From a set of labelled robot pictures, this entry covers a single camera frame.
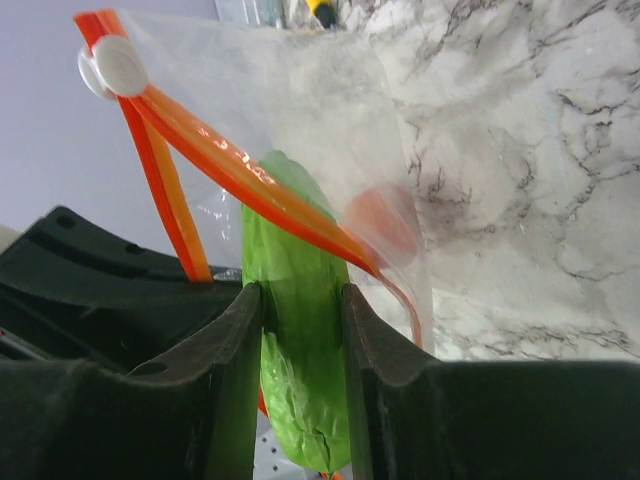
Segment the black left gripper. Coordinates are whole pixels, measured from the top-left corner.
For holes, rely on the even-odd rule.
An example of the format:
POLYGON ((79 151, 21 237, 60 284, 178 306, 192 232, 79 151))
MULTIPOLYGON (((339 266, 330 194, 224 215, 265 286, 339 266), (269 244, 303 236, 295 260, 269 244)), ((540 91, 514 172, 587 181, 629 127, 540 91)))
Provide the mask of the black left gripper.
POLYGON ((260 290, 211 272, 192 283, 62 206, 10 241, 1 337, 16 359, 73 361, 2 363, 2 477, 251 478, 260 290))

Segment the green cucumber toy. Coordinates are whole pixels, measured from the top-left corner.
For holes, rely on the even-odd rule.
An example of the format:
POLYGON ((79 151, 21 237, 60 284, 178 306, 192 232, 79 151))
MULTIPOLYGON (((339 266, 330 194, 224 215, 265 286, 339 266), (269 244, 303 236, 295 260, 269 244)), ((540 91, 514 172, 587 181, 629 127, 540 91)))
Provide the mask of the green cucumber toy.
POLYGON ((346 262, 241 210, 242 275, 261 288, 260 384, 286 456, 332 474, 351 460, 341 329, 346 262))

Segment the peach toy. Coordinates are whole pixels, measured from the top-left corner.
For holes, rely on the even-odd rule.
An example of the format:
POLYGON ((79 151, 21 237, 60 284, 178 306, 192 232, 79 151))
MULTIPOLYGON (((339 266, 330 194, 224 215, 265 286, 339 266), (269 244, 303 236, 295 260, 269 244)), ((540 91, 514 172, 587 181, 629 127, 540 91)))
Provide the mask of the peach toy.
POLYGON ((418 254, 422 240, 414 200, 397 184, 361 192, 347 205, 344 221, 374 250, 381 268, 406 267, 418 254))

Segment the clear zip bag orange zipper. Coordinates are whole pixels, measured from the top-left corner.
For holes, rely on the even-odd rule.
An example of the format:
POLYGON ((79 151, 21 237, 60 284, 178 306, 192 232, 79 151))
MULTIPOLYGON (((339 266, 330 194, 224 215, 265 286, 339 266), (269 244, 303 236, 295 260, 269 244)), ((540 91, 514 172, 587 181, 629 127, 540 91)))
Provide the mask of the clear zip bag orange zipper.
POLYGON ((189 280, 210 282, 212 239, 241 243, 249 207, 343 259, 349 282, 399 309, 392 326, 434 346, 426 245, 381 268, 344 221, 386 183, 414 189, 387 74, 370 40, 116 9, 75 16, 81 76, 117 102, 189 280))

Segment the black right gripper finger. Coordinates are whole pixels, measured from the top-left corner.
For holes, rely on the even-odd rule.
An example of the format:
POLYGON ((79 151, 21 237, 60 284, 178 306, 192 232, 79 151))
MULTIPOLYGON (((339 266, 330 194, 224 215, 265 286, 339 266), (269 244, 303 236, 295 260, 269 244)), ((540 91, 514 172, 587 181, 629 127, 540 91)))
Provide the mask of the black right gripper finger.
POLYGON ((635 479, 639 367, 429 355, 343 290, 357 479, 635 479))

